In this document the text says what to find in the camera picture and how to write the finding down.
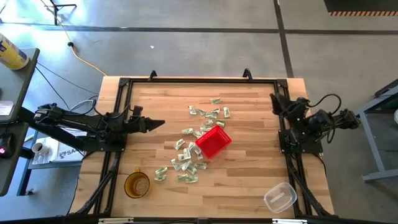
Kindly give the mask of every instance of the wooden tabletop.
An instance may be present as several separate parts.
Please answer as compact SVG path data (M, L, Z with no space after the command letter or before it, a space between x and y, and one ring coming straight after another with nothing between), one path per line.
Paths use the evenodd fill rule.
M104 77L97 106L100 112L113 110L119 78ZM291 99L308 97L303 79L290 78L288 84ZM279 120L271 112L269 94L273 92L270 84L135 83L131 104L143 106L143 116L164 119L166 123L149 133L129 135L119 166L112 217L294 217L292 208L275 214L263 201L264 194L273 186L289 183L285 158L279 153ZM223 102L212 105L210 98L219 96ZM176 175L183 172L174 171L170 163L182 153L173 145L181 138L186 142L183 147L194 142L194 136L182 135L181 130L198 130L206 120L190 115L190 105L205 111L222 111L227 106L231 118L224 119L220 114L218 119L226 122L224 130L232 143L213 159L204 160L208 168L198 171L197 183L185 184L177 182ZM103 157L104 153L96 152L83 161L70 212L77 211L98 186ZM309 189L333 213L321 162L304 154L303 163ZM154 181L154 171L164 166L169 168L166 180ZM150 192L139 199L131 199L124 192L124 182L135 167L151 181Z

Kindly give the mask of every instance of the spray can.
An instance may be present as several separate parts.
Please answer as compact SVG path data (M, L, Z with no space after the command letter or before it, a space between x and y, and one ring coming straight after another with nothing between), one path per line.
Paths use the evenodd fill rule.
M0 34L0 62L11 70L18 70L29 62L29 57L11 41Z

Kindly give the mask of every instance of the red basket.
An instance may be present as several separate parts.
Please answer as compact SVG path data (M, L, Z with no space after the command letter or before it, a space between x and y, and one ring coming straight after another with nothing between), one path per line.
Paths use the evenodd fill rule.
M231 142L231 138L229 138L224 130L216 125L195 143L199 146L206 158L211 159Z

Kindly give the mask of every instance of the clear plastic container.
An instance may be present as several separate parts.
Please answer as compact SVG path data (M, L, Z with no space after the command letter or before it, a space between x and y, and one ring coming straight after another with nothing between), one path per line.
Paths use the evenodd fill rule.
M265 196L264 202L269 210L280 213L293 205L297 200L297 194L288 183L281 183L270 189Z

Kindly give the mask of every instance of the concrete floor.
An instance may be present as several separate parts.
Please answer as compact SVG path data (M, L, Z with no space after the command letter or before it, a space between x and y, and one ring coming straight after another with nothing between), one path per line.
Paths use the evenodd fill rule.
M220 27L277 29L272 0L171 0L171 1L57 1L75 2L75 10L62 9L66 24L108 27ZM330 17L322 0L280 0L286 29L397 30L398 17ZM51 24L53 18L41 2L9 0L2 11L4 22ZM0 32L20 48L37 47L39 62L59 75L93 92L102 76L79 62L60 31L39 26L6 24ZM255 77L286 77L279 34L220 34L173 32L69 32L80 55L109 75L240 76L249 67ZM398 35L287 35L295 77L305 79L312 101L337 93L343 108L352 110L397 78ZM85 100L87 93L42 70L69 106ZM62 102L35 73L24 106L35 110L48 102ZM333 100L319 107L332 110ZM365 184L362 175L376 171L363 130L336 132L323 144L328 183L335 212L344 218L396 222L398 178ZM68 212L76 187L78 167L35 170L28 188L37 194L15 197L21 164L10 192L0 198L0 220L47 217ZM53 199L63 203L46 207Z

